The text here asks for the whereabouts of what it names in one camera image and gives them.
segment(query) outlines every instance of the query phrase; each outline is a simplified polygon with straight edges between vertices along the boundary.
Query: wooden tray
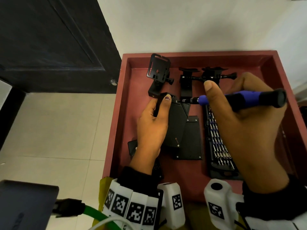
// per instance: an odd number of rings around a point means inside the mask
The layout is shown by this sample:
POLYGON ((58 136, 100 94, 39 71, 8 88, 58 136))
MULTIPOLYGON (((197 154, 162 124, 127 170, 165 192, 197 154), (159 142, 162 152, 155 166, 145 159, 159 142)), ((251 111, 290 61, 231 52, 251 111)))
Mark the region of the wooden tray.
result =
MULTIPOLYGON (((229 68, 223 74, 237 72, 238 76, 248 71, 272 88, 284 88, 288 95, 288 108, 276 140, 276 156, 289 173, 295 174, 307 185, 307 130, 276 51, 182 52, 161 55, 171 60, 170 77, 175 79, 173 85, 164 85, 163 92, 169 91, 177 96, 182 73, 178 67, 200 69, 221 66, 229 68)), ((116 178, 123 167, 130 163, 127 142, 137 138, 137 119, 151 99, 147 92, 153 80, 146 77, 150 56, 151 53, 123 55, 103 177, 116 178)), ((222 79, 221 89, 226 91, 232 82, 230 79, 222 79)), ((193 96, 204 93, 203 84, 193 81, 193 96)), ((191 105, 189 115, 197 115, 201 120, 201 129, 204 130, 202 108, 191 105)), ((205 201, 203 191, 210 181, 205 160, 172 160, 161 152, 160 161, 165 175, 164 182, 177 182, 186 200, 205 201)), ((234 192, 242 192, 241 181, 228 182, 234 192)))

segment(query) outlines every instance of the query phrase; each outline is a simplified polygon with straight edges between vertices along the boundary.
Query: left hand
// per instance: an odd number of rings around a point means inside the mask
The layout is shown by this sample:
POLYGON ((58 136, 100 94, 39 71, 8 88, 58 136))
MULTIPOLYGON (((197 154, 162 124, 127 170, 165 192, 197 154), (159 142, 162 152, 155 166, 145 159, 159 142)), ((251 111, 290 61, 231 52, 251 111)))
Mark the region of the left hand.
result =
POLYGON ((169 109, 172 98, 167 94, 162 100, 157 117, 153 111, 156 108, 157 99, 152 99, 147 104, 138 120, 138 148, 130 163, 133 169, 151 174, 155 159, 160 153, 160 147, 166 136, 169 109))

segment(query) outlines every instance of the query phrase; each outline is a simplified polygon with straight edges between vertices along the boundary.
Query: blue screwdriver handle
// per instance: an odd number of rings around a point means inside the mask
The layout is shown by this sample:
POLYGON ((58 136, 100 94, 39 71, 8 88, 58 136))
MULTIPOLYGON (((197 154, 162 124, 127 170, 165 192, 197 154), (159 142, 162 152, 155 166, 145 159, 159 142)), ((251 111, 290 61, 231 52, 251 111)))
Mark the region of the blue screwdriver handle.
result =
MULTIPOLYGON (((268 92, 243 90, 225 95, 225 97, 235 112, 253 106, 273 106, 275 108, 281 108, 287 102, 287 94, 282 88, 268 92)), ((196 98, 191 98, 189 103, 196 104, 196 98)), ((199 96, 197 103, 201 106, 209 105, 207 96, 199 96)))

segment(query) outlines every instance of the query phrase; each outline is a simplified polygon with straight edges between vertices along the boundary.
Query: finger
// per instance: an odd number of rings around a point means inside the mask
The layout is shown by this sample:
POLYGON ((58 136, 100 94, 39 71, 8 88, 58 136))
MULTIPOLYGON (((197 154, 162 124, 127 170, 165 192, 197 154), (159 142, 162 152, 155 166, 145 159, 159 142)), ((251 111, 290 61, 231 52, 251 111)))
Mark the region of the finger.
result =
POLYGON ((169 94, 167 94, 163 98, 160 104, 157 119, 163 120, 163 121, 169 120, 169 108, 171 107, 171 103, 172 103, 172 97, 169 94))
POLYGON ((158 101, 158 99, 156 99, 156 98, 150 100, 149 103, 147 104, 147 106, 145 107, 144 112, 149 112, 153 115, 154 114, 153 111, 156 108, 157 101, 158 101))
POLYGON ((231 88, 226 92, 227 94, 239 92, 241 90, 249 91, 272 91, 273 89, 264 83, 259 77, 254 74, 245 72, 234 80, 231 88))
POLYGON ((235 114, 219 86, 214 81, 205 81, 204 87, 216 120, 218 122, 234 120, 235 114))

